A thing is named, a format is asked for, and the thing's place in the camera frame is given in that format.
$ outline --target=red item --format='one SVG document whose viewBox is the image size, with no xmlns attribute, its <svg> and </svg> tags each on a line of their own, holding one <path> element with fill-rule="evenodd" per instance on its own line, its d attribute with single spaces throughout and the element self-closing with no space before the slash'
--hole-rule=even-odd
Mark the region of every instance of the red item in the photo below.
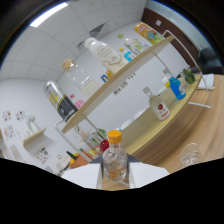
<svg viewBox="0 0 224 224">
<path fill-rule="evenodd" d="M 109 142 L 106 139 L 104 139 L 100 142 L 99 147 L 100 151 L 104 152 L 106 149 L 109 148 Z"/>
</svg>

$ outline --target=yellow item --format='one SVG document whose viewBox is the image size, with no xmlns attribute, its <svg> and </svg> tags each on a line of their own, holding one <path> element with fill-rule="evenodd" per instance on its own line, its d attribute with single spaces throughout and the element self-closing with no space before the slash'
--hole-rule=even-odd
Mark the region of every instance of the yellow item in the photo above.
<svg viewBox="0 0 224 224">
<path fill-rule="evenodd" d="M 74 156 L 78 157 L 79 154 L 78 153 L 72 153 Z M 70 160 L 70 164 L 73 164 L 75 162 L 75 160 L 73 158 L 71 158 Z"/>
<path fill-rule="evenodd" d="M 121 142 L 121 132 L 117 130 L 112 130 L 108 132 L 108 142 L 111 144 L 118 144 Z"/>
<path fill-rule="evenodd" d="M 114 74 L 110 70 L 107 70 L 106 73 L 107 73 L 108 79 L 114 76 Z"/>
<path fill-rule="evenodd" d="M 169 88 L 169 87 L 170 87 L 170 82 L 167 82 L 167 83 L 165 84 L 165 86 L 166 86 L 167 88 Z"/>
<path fill-rule="evenodd" d="M 135 27 L 135 31 L 147 39 L 152 45 L 158 43 L 161 39 L 164 38 L 159 32 L 145 23 L 139 23 Z"/>
</svg>

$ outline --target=wall shelf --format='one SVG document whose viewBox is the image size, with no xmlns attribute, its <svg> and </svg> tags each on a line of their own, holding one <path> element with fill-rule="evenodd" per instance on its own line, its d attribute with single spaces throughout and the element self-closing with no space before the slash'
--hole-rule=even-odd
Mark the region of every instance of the wall shelf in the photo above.
<svg viewBox="0 0 224 224">
<path fill-rule="evenodd" d="M 134 153 L 136 152 L 139 153 L 175 121 L 176 115 L 184 110 L 184 106 L 188 104 L 197 89 L 202 75 L 195 75 L 195 78 L 196 81 L 190 86 L 186 84 L 184 79 L 179 79 L 186 91 L 186 96 L 182 100 L 177 100 L 170 88 L 162 94 L 161 97 L 170 110 L 170 116 L 166 120 L 160 121 L 149 107 L 140 117 L 122 131 L 121 145 L 127 153 L 131 155 L 135 155 Z"/>
<path fill-rule="evenodd" d="M 45 130 L 46 130 L 46 128 L 44 128 L 44 129 L 42 129 L 42 130 L 36 132 L 35 134 L 33 134 L 33 135 L 31 135 L 31 136 L 25 138 L 25 139 L 23 140 L 23 146 L 26 146 L 26 145 L 29 144 L 30 142 L 34 141 L 35 139 L 37 139 L 38 137 L 40 137 L 41 135 L 43 135 L 44 132 L 45 132 Z"/>
<path fill-rule="evenodd" d="M 155 57 L 165 46 L 172 40 L 173 36 L 168 36 L 160 40 L 157 44 L 146 49 L 132 61 L 122 67 L 112 78 L 103 84 L 88 101 L 67 121 L 62 133 L 67 133 L 75 125 L 78 125 L 102 102 L 104 101 L 119 85 L 130 77 L 130 74 L 136 72 L 145 63 Z"/>
</svg>

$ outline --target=cup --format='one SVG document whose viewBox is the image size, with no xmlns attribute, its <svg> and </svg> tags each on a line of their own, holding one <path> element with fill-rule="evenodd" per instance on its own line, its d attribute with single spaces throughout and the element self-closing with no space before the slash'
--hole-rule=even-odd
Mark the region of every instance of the cup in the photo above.
<svg viewBox="0 0 224 224">
<path fill-rule="evenodd" d="M 191 143 L 184 147 L 180 154 L 180 162 L 184 167 L 202 162 L 200 147 L 196 143 Z"/>
</svg>

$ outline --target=white container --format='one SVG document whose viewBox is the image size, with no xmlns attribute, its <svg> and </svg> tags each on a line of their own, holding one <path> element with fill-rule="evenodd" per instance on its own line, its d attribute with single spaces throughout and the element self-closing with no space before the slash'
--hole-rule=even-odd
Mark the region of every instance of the white container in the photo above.
<svg viewBox="0 0 224 224">
<path fill-rule="evenodd" d="M 102 62 L 113 74 L 116 74 L 128 61 L 119 55 L 113 48 L 96 38 L 88 38 L 85 47 L 90 50 L 94 57 Z"/>
<path fill-rule="evenodd" d="M 170 86 L 170 81 L 168 80 L 167 77 L 163 77 L 162 82 L 167 88 Z"/>
</svg>

